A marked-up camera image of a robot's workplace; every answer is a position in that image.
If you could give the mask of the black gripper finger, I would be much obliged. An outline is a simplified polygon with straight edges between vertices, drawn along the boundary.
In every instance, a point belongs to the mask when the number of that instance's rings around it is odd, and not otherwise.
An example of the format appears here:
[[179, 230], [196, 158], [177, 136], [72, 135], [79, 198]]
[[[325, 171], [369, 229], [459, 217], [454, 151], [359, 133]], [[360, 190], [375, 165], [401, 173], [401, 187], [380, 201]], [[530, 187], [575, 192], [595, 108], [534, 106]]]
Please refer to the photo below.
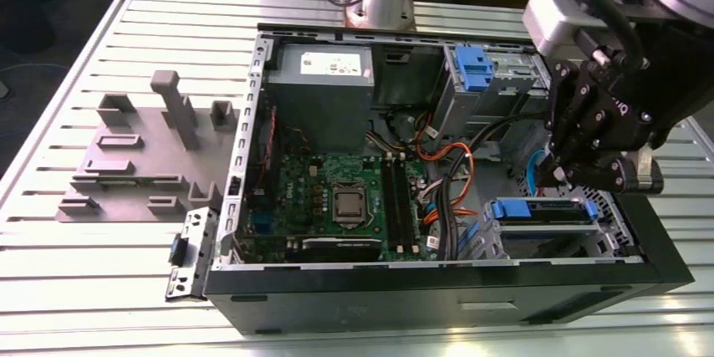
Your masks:
[[612, 193], [636, 191], [634, 165], [612, 154], [548, 156], [548, 186], [584, 186]]
[[612, 152], [604, 149], [612, 125], [612, 99], [607, 92], [612, 72], [598, 63], [556, 59], [548, 87], [547, 163], [602, 165]]

